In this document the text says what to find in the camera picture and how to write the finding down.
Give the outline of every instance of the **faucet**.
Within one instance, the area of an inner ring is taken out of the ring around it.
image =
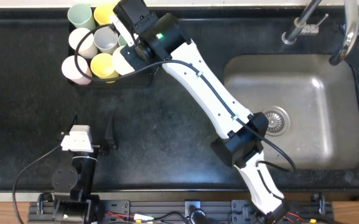
[[[282,41],[285,44],[295,43],[298,35],[312,35],[318,33],[319,25],[327,18],[328,15],[326,14],[326,16],[316,25],[307,25],[306,21],[321,1],[322,0],[312,0],[302,14],[294,19],[290,29],[282,35]],[[331,65],[338,65],[349,54],[358,36],[358,2],[357,0],[344,0],[344,7],[347,21],[345,38],[341,47],[330,57],[329,63]]]

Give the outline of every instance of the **stainless steel sink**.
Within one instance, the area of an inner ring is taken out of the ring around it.
[[[359,109],[352,69],[329,55],[242,55],[225,67],[228,91],[269,119],[266,137],[303,169],[359,163]],[[288,163],[267,144],[265,158]]]

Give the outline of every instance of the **small robot arm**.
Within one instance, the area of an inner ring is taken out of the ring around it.
[[[236,167],[241,174],[258,209],[257,222],[281,220],[289,207],[263,162],[261,138],[255,135],[266,133],[268,120],[264,114],[253,114],[230,95],[173,15],[158,19],[143,0],[121,0],[113,11],[111,21],[128,43],[121,55],[134,70],[167,62],[162,68],[188,90],[213,123],[219,138],[212,142],[212,148],[226,165]]]

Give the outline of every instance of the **drain strainer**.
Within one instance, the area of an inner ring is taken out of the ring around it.
[[[278,106],[271,106],[262,110],[269,121],[268,130],[266,134],[271,136],[278,136],[284,133],[290,125],[290,118],[288,114]]]

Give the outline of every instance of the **countertop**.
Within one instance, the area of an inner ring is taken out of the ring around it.
[[[331,54],[342,43],[343,9],[329,11],[317,36],[285,45],[281,34],[301,9],[156,9],[172,12],[198,46],[214,74],[243,54]],[[100,157],[93,190],[246,190],[239,173],[210,148],[217,137],[206,114],[176,80],[159,70],[152,85],[137,89],[78,90],[60,66],[67,57],[66,9],[0,11],[0,191],[11,190],[19,171],[50,151],[56,135],[77,114],[94,141],[110,116],[119,149]],[[359,41],[347,62],[355,71],[359,99]],[[26,171],[21,191],[51,190],[50,178],[70,154],[54,152]],[[359,190],[359,166],[349,170],[272,170],[284,191]]]

